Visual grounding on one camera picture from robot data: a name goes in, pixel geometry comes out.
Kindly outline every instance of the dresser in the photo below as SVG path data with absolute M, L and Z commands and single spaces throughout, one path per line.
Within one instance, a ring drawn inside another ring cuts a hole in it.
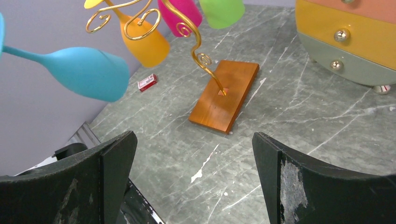
M 296 24 L 313 62 L 379 94 L 396 84 L 396 0 L 297 0 Z

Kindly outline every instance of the white paint speck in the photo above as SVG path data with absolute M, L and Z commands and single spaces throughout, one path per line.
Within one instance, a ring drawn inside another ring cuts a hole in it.
M 219 145 L 220 145 L 220 143 L 216 145 L 213 152 L 209 155 L 209 157 L 206 159 L 206 161 L 202 164 L 201 169 L 199 169 L 198 172 L 194 176 L 191 177 L 191 183 L 193 183 L 197 178 L 202 177 L 202 169 L 204 168 L 205 164 L 210 160 L 214 151 L 216 151 L 216 149 L 217 149 L 217 147 L 219 147 Z
M 253 190 L 251 190 L 248 194 L 246 194 L 245 196 L 243 196 L 241 199 L 239 199 L 237 202 L 235 202 L 234 204 L 228 205 L 225 208 L 222 209 L 222 211 L 232 208 L 234 205 L 238 204 L 239 202 L 243 201 L 244 199 L 246 199 L 253 191 L 257 190 L 259 187 L 261 187 L 261 184 L 258 185 L 256 188 L 254 188 Z
M 153 213 L 151 214 L 151 216 L 154 218 L 154 220 L 155 220 L 157 223 L 165 223 L 165 222 L 158 216 L 158 214 L 155 213 L 154 211 L 153 211 Z
M 92 197 L 92 194 L 91 194 L 91 195 L 89 195 L 89 200 L 88 200 L 88 202 L 89 202 L 89 204 L 92 204 L 92 202 L 93 202 L 93 197 Z
M 125 221 L 127 222 L 127 224 L 131 224 L 129 221 L 128 221 L 128 218 L 124 215 L 124 219 L 125 219 Z

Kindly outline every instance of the gray wall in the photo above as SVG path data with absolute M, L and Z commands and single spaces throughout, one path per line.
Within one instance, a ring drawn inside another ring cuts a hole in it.
M 249 5 L 294 7 L 296 0 L 243 0 Z
M 122 11 L 134 14 L 145 2 Z M 105 4 L 90 10 L 83 5 L 84 0 L 0 1 L 5 44 L 36 53 L 74 46 L 99 48 L 123 57 L 134 73 L 140 64 L 124 47 L 117 18 L 88 34 L 86 22 Z M 164 23 L 159 30 L 169 33 Z M 1 57 L 0 78 L 0 175 L 17 174 L 52 155 L 106 105 L 65 89 L 43 66 L 8 54 Z

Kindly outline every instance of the wooden block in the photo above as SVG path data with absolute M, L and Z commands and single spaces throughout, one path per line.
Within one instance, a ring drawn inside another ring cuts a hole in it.
M 229 134 L 259 69 L 257 63 L 221 60 L 214 74 L 226 89 L 226 96 L 219 94 L 212 78 L 188 120 Z

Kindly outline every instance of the silver drawer knob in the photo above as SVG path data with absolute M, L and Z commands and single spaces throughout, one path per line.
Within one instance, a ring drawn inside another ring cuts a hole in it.
M 337 32 L 335 32 L 334 39 L 337 42 L 343 42 L 343 41 L 346 41 L 350 35 L 351 34 L 349 33 L 349 30 L 339 29 L 339 30 L 337 30 Z
M 344 67 L 342 61 L 334 60 L 330 63 L 330 68 L 334 71 L 339 71 Z

